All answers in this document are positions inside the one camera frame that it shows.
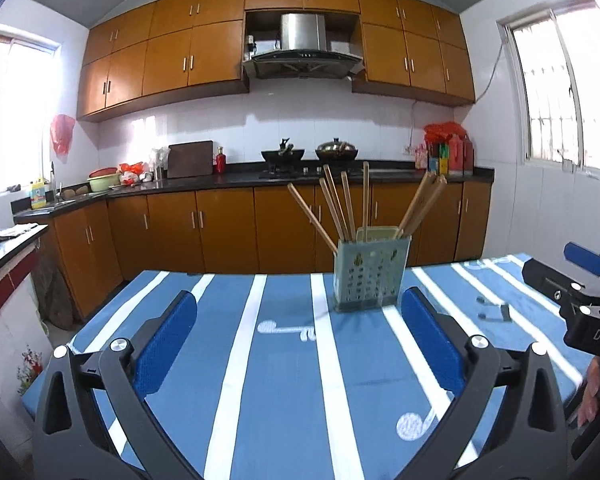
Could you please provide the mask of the person's right hand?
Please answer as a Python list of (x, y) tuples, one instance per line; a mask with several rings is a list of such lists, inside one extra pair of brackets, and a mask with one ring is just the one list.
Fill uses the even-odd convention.
[(592, 422), (600, 408), (600, 358), (592, 359), (586, 372), (584, 393), (580, 408), (578, 409), (578, 427), (583, 428)]

